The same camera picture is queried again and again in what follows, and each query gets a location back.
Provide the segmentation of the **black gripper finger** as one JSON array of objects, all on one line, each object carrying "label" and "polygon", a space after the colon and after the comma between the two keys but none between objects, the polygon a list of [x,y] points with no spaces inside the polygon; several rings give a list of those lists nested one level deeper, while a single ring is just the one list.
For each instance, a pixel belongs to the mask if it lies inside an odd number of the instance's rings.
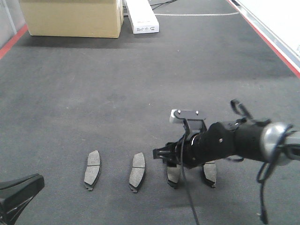
[{"label": "black gripper finger", "polygon": [[30,201],[45,187],[45,179],[36,173],[0,183],[0,223],[14,225]]}]

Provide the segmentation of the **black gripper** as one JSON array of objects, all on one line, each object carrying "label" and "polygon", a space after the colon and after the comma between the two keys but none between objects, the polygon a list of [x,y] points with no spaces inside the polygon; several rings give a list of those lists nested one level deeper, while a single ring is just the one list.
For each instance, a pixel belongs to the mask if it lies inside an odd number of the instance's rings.
[{"label": "black gripper", "polygon": [[[183,147],[183,165],[194,168],[206,162],[234,155],[234,131],[221,122],[213,123],[209,129],[195,135]],[[182,141],[168,142],[164,147],[154,149],[153,159],[161,159],[172,164],[181,164]]]}]

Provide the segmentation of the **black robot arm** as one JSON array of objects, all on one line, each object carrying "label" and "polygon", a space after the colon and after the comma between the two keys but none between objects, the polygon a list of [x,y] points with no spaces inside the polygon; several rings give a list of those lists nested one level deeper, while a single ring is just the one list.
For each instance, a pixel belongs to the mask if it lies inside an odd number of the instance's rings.
[{"label": "black robot arm", "polygon": [[283,122],[264,127],[249,122],[216,122],[191,139],[183,137],[153,150],[154,159],[189,169],[230,156],[286,165],[300,158],[300,133]]}]

